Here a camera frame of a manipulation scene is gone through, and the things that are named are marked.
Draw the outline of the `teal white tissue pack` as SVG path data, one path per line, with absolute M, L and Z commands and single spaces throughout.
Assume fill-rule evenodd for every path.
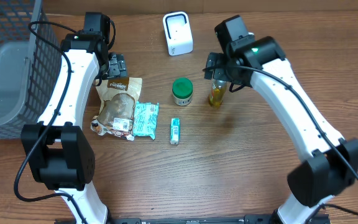
M 170 123 L 170 144 L 179 144 L 180 141 L 180 119 L 172 118 Z

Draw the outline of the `brown snack pouch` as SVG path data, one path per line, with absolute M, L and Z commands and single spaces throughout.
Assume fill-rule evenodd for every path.
M 139 100 L 142 83 L 141 78 L 133 77 L 103 80 L 96 87 L 101 107 L 99 115 L 93 117 L 91 130 L 100 136 L 110 134 L 133 141 L 135 104 Z

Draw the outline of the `teal snack packet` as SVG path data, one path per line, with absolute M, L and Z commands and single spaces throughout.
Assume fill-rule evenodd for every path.
M 133 135 L 148 136 L 155 139 L 157 120 L 159 113 L 159 103 L 140 103 L 135 104 Z

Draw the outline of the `green lid white jar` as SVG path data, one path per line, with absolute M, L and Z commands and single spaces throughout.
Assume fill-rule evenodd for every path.
M 174 102 L 179 106 L 189 105 L 193 97 L 193 84 L 185 77 L 177 78 L 172 85 Z

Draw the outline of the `yellow liquid plastic bottle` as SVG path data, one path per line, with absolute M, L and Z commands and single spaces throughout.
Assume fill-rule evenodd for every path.
M 219 108 L 223 102 L 223 96 L 227 90 L 227 82 L 212 79 L 211 92 L 209 93 L 209 104 L 213 108 Z

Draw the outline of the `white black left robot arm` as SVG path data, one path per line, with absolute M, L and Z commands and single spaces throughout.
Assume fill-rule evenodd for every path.
M 97 76 L 109 70 L 109 32 L 81 30 L 68 34 L 58 51 L 62 64 L 52 96 L 36 124 L 26 124 L 21 141 L 26 158 L 14 181 L 29 166 L 36 182 L 52 190 L 47 197 L 62 197 L 75 223 L 111 223 L 92 182 L 95 156 L 83 130 L 83 115 L 90 88 Z

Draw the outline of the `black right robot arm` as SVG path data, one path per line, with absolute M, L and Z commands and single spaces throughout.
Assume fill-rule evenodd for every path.
M 287 176 L 291 194 L 270 223 L 308 223 L 329 201 L 358 181 L 358 139 L 346 140 L 302 89 L 274 38 L 252 34 L 221 37 L 223 52 L 211 53 L 206 79 L 250 87 L 271 107 L 293 141 L 301 164 Z

